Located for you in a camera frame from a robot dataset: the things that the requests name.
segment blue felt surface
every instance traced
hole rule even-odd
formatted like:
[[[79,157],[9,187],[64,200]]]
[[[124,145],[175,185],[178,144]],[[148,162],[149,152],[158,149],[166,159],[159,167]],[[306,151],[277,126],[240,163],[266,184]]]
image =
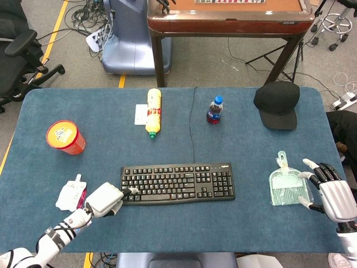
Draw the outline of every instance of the blue felt surface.
[[[256,88],[197,88],[191,116],[196,162],[231,162],[236,199],[123,207],[93,220],[65,251],[110,252],[337,252],[336,224],[301,205],[273,207],[268,178],[285,150],[291,167],[302,159],[333,164],[343,174],[320,94],[302,88],[294,131],[265,128],[253,105]],[[206,122],[214,97],[224,98],[222,120]],[[34,251],[40,234],[69,215],[55,202],[77,173],[91,193],[103,182],[119,185],[124,165],[193,162],[189,123],[193,88],[162,89],[162,130],[150,140],[134,125],[135,104],[147,89],[38,89],[26,97],[0,177],[0,252]],[[71,156],[46,143],[48,127],[74,121],[87,141]],[[312,190],[317,201],[320,198]]]

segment light green dustpan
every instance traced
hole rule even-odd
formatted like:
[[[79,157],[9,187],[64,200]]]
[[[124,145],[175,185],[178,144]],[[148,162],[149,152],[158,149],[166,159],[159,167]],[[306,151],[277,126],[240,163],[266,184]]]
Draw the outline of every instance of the light green dustpan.
[[[298,197],[311,200],[311,191],[305,179],[298,178],[300,171],[288,167],[284,151],[278,153],[277,162],[280,169],[269,177],[272,205],[299,204]]]

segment chair wheel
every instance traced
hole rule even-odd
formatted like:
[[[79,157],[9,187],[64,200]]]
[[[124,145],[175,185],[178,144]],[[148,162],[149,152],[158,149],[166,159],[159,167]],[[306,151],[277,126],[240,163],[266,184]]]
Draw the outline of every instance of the chair wheel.
[[[311,32],[316,32],[317,31],[317,24],[312,25],[310,31]]]
[[[346,41],[347,38],[348,38],[348,34],[345,33],[344,35],[342,35],[341,42]]]
[[[319,43],[319,38],[316,36],[314,39],[312,39],[311,43],[315,46]]]
[[[329,50],[330,51],[334,51],[337,48],[338,44],[332,44],[331,46],[329,46]]]
[[[64,67],[62,67],[61,69],[58,70],[58,73],[59,74],[65,74],[66,73],[66,70]]]

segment black cap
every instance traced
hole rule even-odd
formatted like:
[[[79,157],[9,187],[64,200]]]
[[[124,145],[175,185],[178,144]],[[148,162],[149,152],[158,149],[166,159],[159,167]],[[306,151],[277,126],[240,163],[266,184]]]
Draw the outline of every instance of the black cap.
[[[259,109],[263,124],[274,130],[294,130],[297,119],[294,108],[300,88],[291,82],[271,82],[259,88],[254,105]]]

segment white sneaker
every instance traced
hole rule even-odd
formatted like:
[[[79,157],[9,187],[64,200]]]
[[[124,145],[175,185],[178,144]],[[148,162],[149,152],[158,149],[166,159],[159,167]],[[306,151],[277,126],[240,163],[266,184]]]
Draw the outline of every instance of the white sneaker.
[[[329,253],[329,265],[331,268],[351,268],[348,260],[338,253]]]

